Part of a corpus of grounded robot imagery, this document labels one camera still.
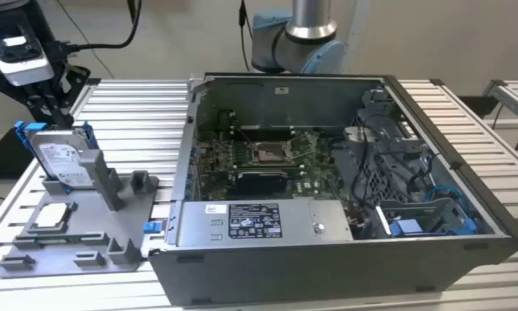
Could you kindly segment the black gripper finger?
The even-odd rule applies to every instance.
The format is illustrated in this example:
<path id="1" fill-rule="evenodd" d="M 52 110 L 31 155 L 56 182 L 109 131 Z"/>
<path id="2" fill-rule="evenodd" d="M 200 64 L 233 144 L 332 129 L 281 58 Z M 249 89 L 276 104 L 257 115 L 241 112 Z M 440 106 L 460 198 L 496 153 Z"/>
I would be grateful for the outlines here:
<path id="1" fill-rule="evenodd" d="M 89 80 L 89 76 L 91 70 L 87 67 L 67 65 L 53 86 L 53 95 L 57 99 L 57 108 L 61 116 L 61 121 L 57 121 L 57 124 L 64 128 L 69 128 L 73 124 L 71 109 Z"/>
<path id="2" fill-rule="evenodd" d="M 13 86 L 0 73 L 0 93 L 27 108 L 36 122 L 55 122 L 48 102 L 32 85 Z"/>

